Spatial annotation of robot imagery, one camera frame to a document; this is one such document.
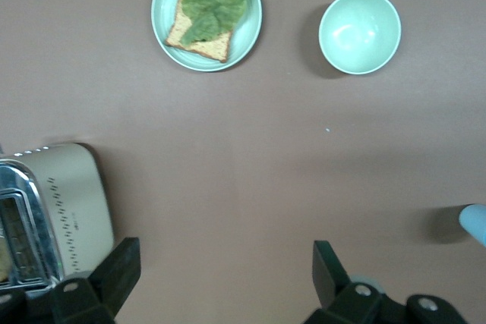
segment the brown table surface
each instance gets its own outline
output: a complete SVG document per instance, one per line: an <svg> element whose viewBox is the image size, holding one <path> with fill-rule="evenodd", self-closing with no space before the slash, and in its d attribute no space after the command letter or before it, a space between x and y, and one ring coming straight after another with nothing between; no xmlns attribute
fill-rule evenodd
<svg viewBox="0 0 486 324"><path fill-rule="evenodd" d="M142 243L120 324L303 322L314 240L484 322L486 249L444 217L486 202L485 0L390 0L402 42L360 77L319 50L333 0L262 0L218 73L165 54L151 1L0 0L0 144L99 153L117 238Z"/></svg>

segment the bowl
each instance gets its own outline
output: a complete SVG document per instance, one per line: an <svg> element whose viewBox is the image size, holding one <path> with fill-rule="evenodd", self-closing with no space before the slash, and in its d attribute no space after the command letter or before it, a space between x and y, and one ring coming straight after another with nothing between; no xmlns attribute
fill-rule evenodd
<svg viewBox="0 0 486 324"><path fill-rule="evenodd" d="M335 0L324 12L319 44L332 66L347 74L368 74L395 54L402 26L389 0Z"/></svg>

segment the bread slice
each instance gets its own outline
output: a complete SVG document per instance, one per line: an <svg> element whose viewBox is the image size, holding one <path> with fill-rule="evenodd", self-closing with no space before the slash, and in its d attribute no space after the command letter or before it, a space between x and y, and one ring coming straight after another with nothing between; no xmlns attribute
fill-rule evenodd
<svg viewBox="0 0 486 324"><path fill-rule="evenodd" d="M233 35L232 31L221 33L218 38L208 42L192 42L189 46L181 44L181 38L192 25L191 19L182 11L182 0L177 1L175 20L171 27L165 44L189 52L195 52L201 56L225 63L228 61L229 43Z"/></svg>
<svg viewBox="0 0 486 324"><path fill-rule="evenodd" d="M7 240L0 237L0 283L8 280L10 271L11 261L8 253Z"/></svg>

